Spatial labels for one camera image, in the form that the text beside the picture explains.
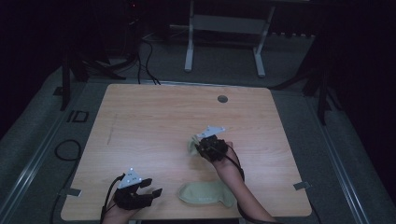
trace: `white table leg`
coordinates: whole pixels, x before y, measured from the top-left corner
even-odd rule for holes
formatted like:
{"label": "white table leg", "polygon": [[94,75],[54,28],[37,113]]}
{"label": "white table leg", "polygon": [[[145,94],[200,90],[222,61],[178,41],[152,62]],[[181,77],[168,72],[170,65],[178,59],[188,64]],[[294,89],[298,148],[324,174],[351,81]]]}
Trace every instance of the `white table leg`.
{"label": "white table leg", "polygon": [[253,56],[256,62],[257,75],[259,77],[265,77],[264,65],[262,65],[262,46],[264,45],[265,37],[267,37],[268,35],[268,28],[270,27],[271,19],[273,18],[274,11],[275,11],[275,7],[271,7],[270,13],[268,14],[268,18],[262,27],[262,32],[261,32],[262,37],[260,39],[260,43],[257,47],[253,48]]}
{"label": "white table leg", "polygon": [[194,1],[190,1],[190,25],[189,25],[189,45],[187,46],[186,63],[184,70],[190,72],[192,70],[192,58],[194,54],[194,44],[192,42],[194,32]]}

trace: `table top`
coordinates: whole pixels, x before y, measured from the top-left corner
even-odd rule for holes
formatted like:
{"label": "table top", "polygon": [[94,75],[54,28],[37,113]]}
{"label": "table top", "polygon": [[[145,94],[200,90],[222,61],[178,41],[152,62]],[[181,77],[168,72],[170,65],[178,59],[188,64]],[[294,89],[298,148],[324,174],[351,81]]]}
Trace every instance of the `table top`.
{"label": "table top", "polygon": [[[219,102],[220,95],[228,101]],[[208,125],[226,129],[217,137],[233,142],[247,186],[273,216],[310,215],[304,189],[293,186],[302,180],[269,90],[112,84],[71,186],[81,195],[67,196],[62,218],[99,219],[111,182],[131,167],[153,179],[148,192],[163,189],[135,219],[240,217],[236,204],[192,205],[177,197],[186,183],[219,179],[209,162],[188,151],[191,137]]]}

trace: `metal frame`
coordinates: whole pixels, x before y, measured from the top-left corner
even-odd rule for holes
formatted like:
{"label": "metal frame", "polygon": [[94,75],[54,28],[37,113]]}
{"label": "metal frame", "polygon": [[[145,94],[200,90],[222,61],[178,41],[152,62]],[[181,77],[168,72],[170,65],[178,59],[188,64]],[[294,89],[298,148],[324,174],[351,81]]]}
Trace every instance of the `metal frame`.
{"label": "metal frame", "polygon": [[187,46],[186,63],[184,70],[192,70],[192,60],[194,53],[193,32],[194,30],[209,30],[227,33],[241,33],[260,35],[261,40],[257,47],[253,48],[253,56],[256,62],[257,75],[265,76],[264,66],[262,64],[262,47],[265,37],[268,35],[268,28],[274,16],[275,7],[271,7],[266,20],[254,20],[232,17],[218,17],[194,14],[194,1],[190,1],[190,24],[189,24],[189,45]]}
{"label": "metal frame", "polygon": [[327,130],[327,127],[321,123],[318,116],[316,115],[315,108],[313,106],[314,102],[312,102],[312,98],[306,99],[306,103],[308,104],[309,110],[312,112],[312,116],[314,117],[321,134],[324,137],[324,142],[328,149],[329,160],[332,163],[332,168],[334,169],[335,175],[340,182],[340,186],[342,191],[345,194],[346,201],[349,205],[352,216],[355,218],[356,223],[358,224],[370,224],[370,220],[367,217],[366,212],[364,211],[363,205],[361,204],[361,200],[359,198],[358,193],[356,192],[355,187],[353,186],[352,180],[350,179],[344,164],[341,161],[341,158],[337,152],[335,145],[332,142],[332,138]]}
{"label": "metal frame", "polygon": [[72,98],[70,103],[68,104],[68,107],[66,107],[64,111],[60,112],[60,115],[49,128],[47,135],[44,137],[43,141],[37,148],[35,154],[24,167],[23,171],[15,182],[14,187],[5,198],[5,200],[2,202],[0,207],[0,223],[6,224],[9,223],[9,221],[11,220],[12,215],[14,214],[15,210],[23,199],[23,196],[28,190],[30,184],[33,182],[35,175],[37,174],[42,163],[44,162],[44,159],[46,159],[46,156],[52,150],[50,145],[53,138],[55,137],[63,121],[66,119],[67,115],[71,111],[71,108],[73,108],[73,105],[77,102],[78,97],[81,95],[84,88],[85,85],[78,85],[76,87],[76,97]]}

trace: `cable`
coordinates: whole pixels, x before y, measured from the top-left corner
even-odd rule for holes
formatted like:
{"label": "cable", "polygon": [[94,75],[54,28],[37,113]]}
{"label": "cable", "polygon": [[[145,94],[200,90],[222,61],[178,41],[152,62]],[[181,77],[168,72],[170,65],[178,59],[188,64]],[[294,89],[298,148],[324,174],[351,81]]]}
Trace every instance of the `cable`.
{"label": "cable", "polygon": [[146,64],[145,64],[145,65],[142,64],[142,60],[141,60],[140,54],[137,53],[137,61],[139,62],[139,68],[138,68],[138,70],[137,70],[137,83],[138,83],[138,84],[141,84],[141,82],[140,82],[140,73],[141,73],[141,71],[142,71],[142,68],[144,68],[145,71],[146,71],[146,73],[148,74],[148,76],[151,78],[152,82],[153,82],[155,85],[157,85],[157,84],[158,84],[158,85],[161,85],[160,80],[158,80],[158,78],[156,78],[155,76],[153,76],[153,75],[150,73],[150,71],[149,71],[149,58],[151,57],[151,54],[152,54],[152,45],[151,45],[148,41],[146,41],[146,40],[142,40],[142,42],[145,43],[145,44],[148,44],[148,45],[150,46],[150,52],[149,52],[149,54],[148,54],[148,58],[146,59]]}
{"label": "cable", "polygon": [[227,144],[227,146],[233,151],[233,153],[235,154],[235,157],[236,157],[236,159],[238,160],[238,163],[239,163],[239,164],[237,164],[233,159],[231,159],[231,158],[230,158],[229,156],[227,156],[225,153],[223,153],[223,152],[217,150],[215,147],[211,147],[211,146],[209,146],[209,147],[212,148],[213,150],[217,151],[218,153],[220,153],[223,157],[225,157],[225,158],[226,158],[227,160],[229,160],[230,162],[232,162],[233,165],[238,169],[239,174],[241,174],[242,179],[245,181],[245,173],[244,173],[244,170],[242,169],[242,167],[241,167],[241,165],[240,165],[241,163],[239,162],[239,158],[238,158],[238,156],[236,155],[235,150],[233,150],[233,148],[230,147],[228,144]]}
{"label": "cable", "polygon": [[106,214],[110,209],[112,209],[112,208],[115,206],[115,204],[113,204],[111,207],[109,207],[108,209],[106,209],[106,208],[107,208],[107,204],[108,204],[108,199],[110,198],[111,190],[113,189],[113,187],[114,187],[114,185],[117,183],[117,181],[122,180],[124,177],[125,177],[125,174],[122,174],[122,175],[118,176],[118,177],[113,181],[113,183],[111,183],[110,188],[108,189],[108,192],[107,192],[107,196],[106,196],[106,199],[105,199],[105,204],[104,204],[103,207],[102,207],[102,212],[101,212],[101,215],[100,215],[100,222],[99,222],[100,224],[103,223],[103,219],[105,218],[105,214]]}
{"label": "cable", "polygon": [[152,45],[151,45],[148,41],[146,41],[146,40],[144,40],[144,39],[142,39],[142,42],[145,43],[145,44],[147,44],[147,45],[149,45],[149,47],[150,47],[150,51],[149,51],[149,54],[148,54],[148,58],[146,59],[146,71],[147,71],[148,75],[151,77],[151,79],[153,80],[153,82],[154,82],[155,85],[157,85],[157,83],[158,83],[159,85],[161,85],[160,80],[158,80],[158,78],[156,78],[155,76],[153,76],[153,75],[150,73],[150,71],[149,71],[149,58],[151,57],[151,54],[152,54]]}
{"label": "cable", "polygon": [[[75,143],[75,144],[78,146],[78,155],[77,155],[75,158],[68,159],[68,158],[62,157],[62,156],[59,154],[59,148],[60,148],[60,146],[63,145],[64,143],[68,143],[68,142]],[[74,162],[75,162],[75,164],[74,164],[74,166],[73,166],[73,170],[70,172],[69,176],[68,176],[68,177],[66,178],[66,180],[64,181],[64,184],[63,184],[63,186],[62,186],[62,188],[61,188],[61,190],[62,190],[62,189],[64,189],[64,188],[66,187],[66,185],[67,185],[67,183],[69,182],[71,176],[73,175],[73,173],[74,173],[74,172],[76,171],[76,169],[77,169],[78,162],[79,162],[79,160],[81,159],[81,156],[82,156],[81,144],[80,144],[78,141],[74,140],[74,139],[67,139],[67,140],[64,140],[64,141],[62,141],[60,144],[58,144],[58,145],[55,147],[55,156],[56,156],[59,160],[61,160],[61,161],[74,161]],[[52,205],[52,209],[51,209],[51,211],[50,211],[49,223],[53,223],[53,216],[54,216],[54,213],[55,213],[55,207],[56,207],[56,204],[59,202],[59,199],[60,199],[60,198],[61,198],[61,194],[58,193],[58,195],[57,195],[57,197],[56,197],[56,199],[55,199],[55,201],[54,201],[54,203],[53,203],[53,205]]]}
{"label": "cable", "polygon": [[308,201],[309,201],[309,204],[311,205],[311,207],[312,207],[312,210],[314,211],[314,214],[315,214],[315,216],[317,216],[317,219],[318,219],[318,223],[319,224],[322,224],[322,222],[321,222],[321,219],[320,219],[320,216],[319,216],[319,214],[318,214],[318,211],[317,211],[317,209],[314,207],[314,205],[311,203],[311,200],[309,200],[308,199]]}

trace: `metal grommet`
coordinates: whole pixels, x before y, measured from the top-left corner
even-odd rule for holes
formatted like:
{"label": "metal grommet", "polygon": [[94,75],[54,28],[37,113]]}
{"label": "metal grommet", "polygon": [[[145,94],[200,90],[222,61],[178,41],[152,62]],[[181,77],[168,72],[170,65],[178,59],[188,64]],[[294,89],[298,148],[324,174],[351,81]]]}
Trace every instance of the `metal grommet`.
{"label": "metal grommet", "polygon": [[218,101],[219,101],[220,103],[227,103],[228,97],[225,96],[225,95],[220,95],[220,96],[218,97]]}

